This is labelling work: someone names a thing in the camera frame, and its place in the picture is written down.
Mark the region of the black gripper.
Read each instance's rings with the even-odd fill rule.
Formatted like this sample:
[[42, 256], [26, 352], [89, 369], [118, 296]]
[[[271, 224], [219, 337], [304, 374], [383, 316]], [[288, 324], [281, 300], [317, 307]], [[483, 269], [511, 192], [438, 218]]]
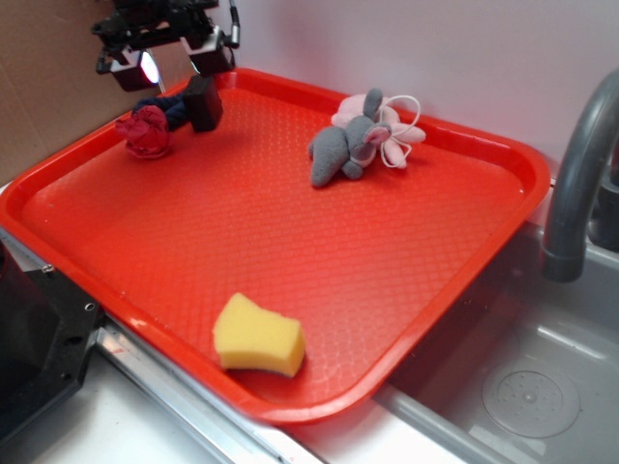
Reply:
[[125, 92], [154, 88], [160, 72], [145, 49], [177, 42], [201, 76], [231, 72], [235, 58], [227, 37], [206, 14], [219, 5], [218, 1], [115, 1], [113, 13], [91, 28], [104, 48], [96, 73], [111, 74]]

